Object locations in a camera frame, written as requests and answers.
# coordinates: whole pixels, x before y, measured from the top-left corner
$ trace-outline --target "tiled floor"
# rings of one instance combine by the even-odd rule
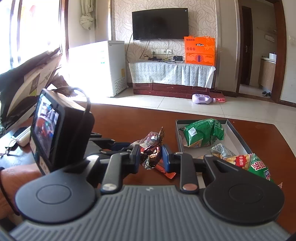
[[[194,104],[189,99],[134,95],[129,88],[116,97],[98,97],[91,101],[274,124],[296,155],[296,108],[242,97],[226,97],[226,100],[225,103]]]
[[[251,85],[240,85],[239,92],[247,95],[262,96],[263,90]]]

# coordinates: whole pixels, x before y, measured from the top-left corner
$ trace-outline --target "purple bottle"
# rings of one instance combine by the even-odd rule
[[[194,94],[192,95],[192,102],[195,104],[209,104],[216,102],[216,98],[211,98],[208,95]]]

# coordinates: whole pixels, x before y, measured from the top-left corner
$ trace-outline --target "tv screen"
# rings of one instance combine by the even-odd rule
[[[133,39],[183,39],[189,36],[188,8],[137,11],[133,16]]]
[[[48,158],[54,130],[59,118],[58,112],[52,108],[51,104],[52,103],[43,94],[40,95],[38,100],[39,108],[37,110],[37,119],[34,128],[36,137]]]

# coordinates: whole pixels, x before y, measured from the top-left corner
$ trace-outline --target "lace tablecloth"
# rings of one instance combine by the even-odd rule
[[[160,83],[212,87],[214,66],[186,64],[183,61],[169,64],[158,61],[130,62],[133,83]]]

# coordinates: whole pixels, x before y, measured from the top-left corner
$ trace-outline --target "brown tabletop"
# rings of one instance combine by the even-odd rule
[[[134,142],[144,138],[150,131],[158,132],[163,126],[165,131],[164,143],[168,144],[173,152],[178,151],[175,132],[176,120],[198,120],[210,117],[105,104],[92,104],[91,111],[95,117],[93,131],[116,141]],[[230,122],[252,152],[256,153],[269,167],[274,182],[276,184],[283,182],[282,190],[285,194],[285,204],[277,222],[288,232],[296,232],[296,222],[294,221],[296,217],[296,193],[293,178],[296,174],[296,158],[290,147],[272,124],[232,119],[230,119]],[[3,152],[3,146],[7,143],[11,134],[13,132],[0,139],[0,152]],[[7,168],[34,162],[29,146],[18,147],[11,154],[13,155],[4,156],[0,159],[0,166]],[[124,184],[174,184],[178,186],[179,178],[177,176],[170,180],[157,170],[145,170],[140,166],[137,174],[130,174],[124,179]]]

